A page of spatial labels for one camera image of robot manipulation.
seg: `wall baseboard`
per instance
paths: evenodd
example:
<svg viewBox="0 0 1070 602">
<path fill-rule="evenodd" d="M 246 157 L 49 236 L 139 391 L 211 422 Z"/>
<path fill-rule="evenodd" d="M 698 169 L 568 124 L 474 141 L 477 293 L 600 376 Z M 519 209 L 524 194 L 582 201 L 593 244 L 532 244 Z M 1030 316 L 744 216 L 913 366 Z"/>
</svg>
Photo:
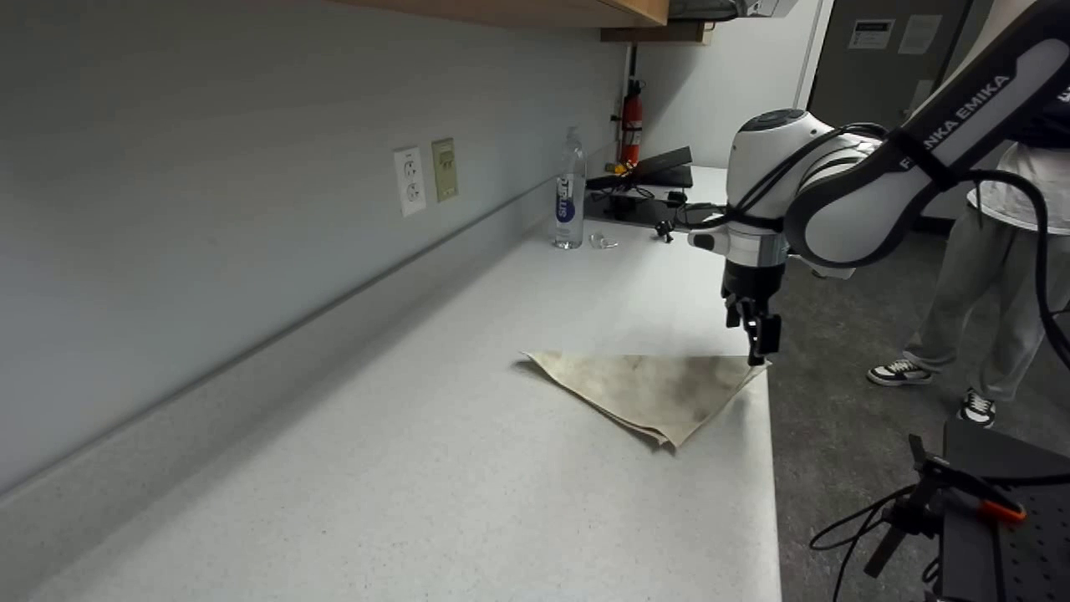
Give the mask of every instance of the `wall baseboard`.
<svg viewBox="0 0 1070 602">
<path fill-rule="evenodd" d="M 0 597 L 105 542 L 155 498 L 295 400 L 435 288 L 499 260 L 549 216 L 549 180 L 321 304 L 0 498 Z"/>
</svg>

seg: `beige cloth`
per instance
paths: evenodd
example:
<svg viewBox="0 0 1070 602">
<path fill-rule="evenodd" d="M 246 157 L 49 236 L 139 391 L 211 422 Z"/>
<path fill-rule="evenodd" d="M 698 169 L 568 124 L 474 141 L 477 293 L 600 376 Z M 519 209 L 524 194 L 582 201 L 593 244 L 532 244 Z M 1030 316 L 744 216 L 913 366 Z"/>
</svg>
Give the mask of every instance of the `beige cloth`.
<svg viewBox="0 0 1070 602">
<path fill-rule="evenodd" d="M 744 358 L 563 358 L 544 352 L 532 360 L 615 424 L 671 449 L 682 449 L 761 376 Z"/>
</svg>

